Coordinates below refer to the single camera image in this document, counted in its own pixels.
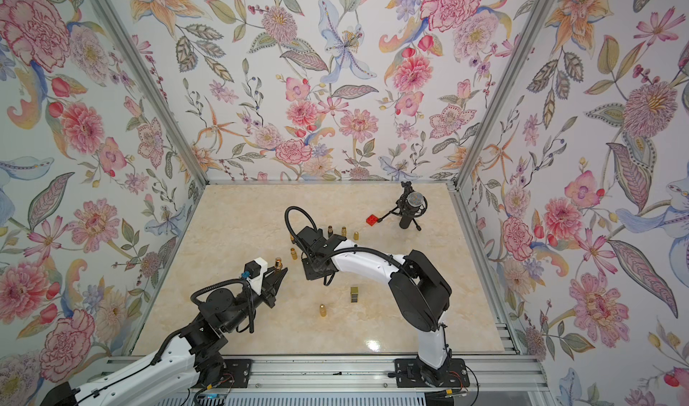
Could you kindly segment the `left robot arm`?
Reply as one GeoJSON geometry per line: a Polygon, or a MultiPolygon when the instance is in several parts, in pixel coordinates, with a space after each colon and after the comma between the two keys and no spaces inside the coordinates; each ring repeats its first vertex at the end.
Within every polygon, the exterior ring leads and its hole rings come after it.
{"type": "Polygon", "coordinates": [[[222,382],[229,373],[221,349],[227,335],[255,330],[257,310],[272,308],[287,269],[261,268],[249,262],[240,277],[195,291],[196,317],[171,332],[160,348],[110,375],[78,387],[68,382],[52,388],[43,405],[154,405],[180,390],[222,382]]]}

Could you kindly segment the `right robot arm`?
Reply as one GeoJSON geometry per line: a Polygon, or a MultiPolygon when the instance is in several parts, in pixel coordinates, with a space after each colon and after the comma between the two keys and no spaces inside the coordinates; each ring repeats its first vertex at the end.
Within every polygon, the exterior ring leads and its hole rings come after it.
{"type": "Polygon", "coordinates": [[[342,235],[325,235],[308,212],[298,206],[285,210],[285,226],[303,253],[307,280],[328,287],[341,272],[353,273],[389,287],[402,317],[416,329],[416,366],[436,386],[450,372],[452,351],[447,343],[445,314],[452,289],[420,251],[393,255],[355,244],[342,235]]]}

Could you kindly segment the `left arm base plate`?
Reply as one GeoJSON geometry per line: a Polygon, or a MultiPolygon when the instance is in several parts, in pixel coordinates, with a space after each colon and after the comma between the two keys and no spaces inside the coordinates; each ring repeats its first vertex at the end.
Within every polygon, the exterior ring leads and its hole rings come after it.
{"type": "Polygon", "coordinates": [[[206,389],[247,388],[254,362],[251,359],[226,359],[200,377],[198,385],[206,389]]]}

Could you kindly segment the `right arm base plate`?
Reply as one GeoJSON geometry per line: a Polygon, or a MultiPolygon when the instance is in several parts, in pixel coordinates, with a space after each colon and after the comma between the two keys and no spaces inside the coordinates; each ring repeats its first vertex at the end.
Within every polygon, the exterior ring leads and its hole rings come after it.
{"type": "Polygon", "coordinates": [[[468,370],[463,359],[447,359],[434,369],[420,359],[395,359],[394,369],[388,378],[395,380],[397,388],[469,388],[468,370]]]}

